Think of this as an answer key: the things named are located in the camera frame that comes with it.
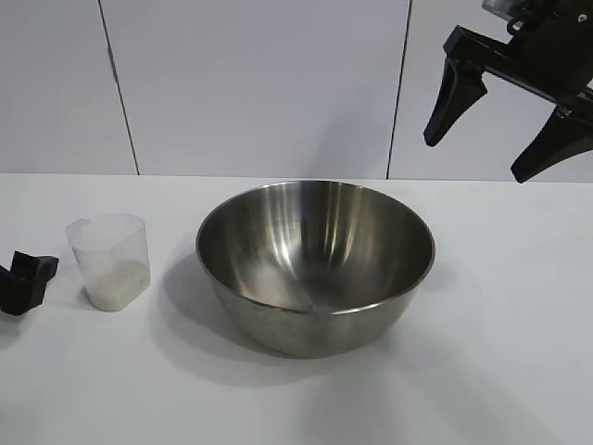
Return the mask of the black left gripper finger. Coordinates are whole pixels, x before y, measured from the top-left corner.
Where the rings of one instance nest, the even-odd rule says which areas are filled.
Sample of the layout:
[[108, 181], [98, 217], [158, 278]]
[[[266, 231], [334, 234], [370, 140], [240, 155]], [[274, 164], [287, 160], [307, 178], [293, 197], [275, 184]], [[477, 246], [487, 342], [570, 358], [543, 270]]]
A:
[[1, 312], [21, 316], [40, 306], [46, 281], [39, 271], [19, 275], [1, 267]]
[[11, 273], [30, 284], [47, 283], [57, 274], [59, 259], [53, 256], [32, 256], [15, 251]]

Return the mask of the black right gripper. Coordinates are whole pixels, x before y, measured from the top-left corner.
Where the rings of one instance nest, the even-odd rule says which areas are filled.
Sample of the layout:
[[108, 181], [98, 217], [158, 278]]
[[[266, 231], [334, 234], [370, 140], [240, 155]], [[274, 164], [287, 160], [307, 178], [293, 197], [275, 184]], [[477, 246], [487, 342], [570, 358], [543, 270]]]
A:
[[505, 21], [511, 39], [454, 29], [444, 44], [442, 81], [423, 137], [436, 146], [486, 95], [486, 72], [523, 88], [557, 107], [511, 165], [522, 184], [592, 150], [592, 3], [484, 1], [482, 9]]

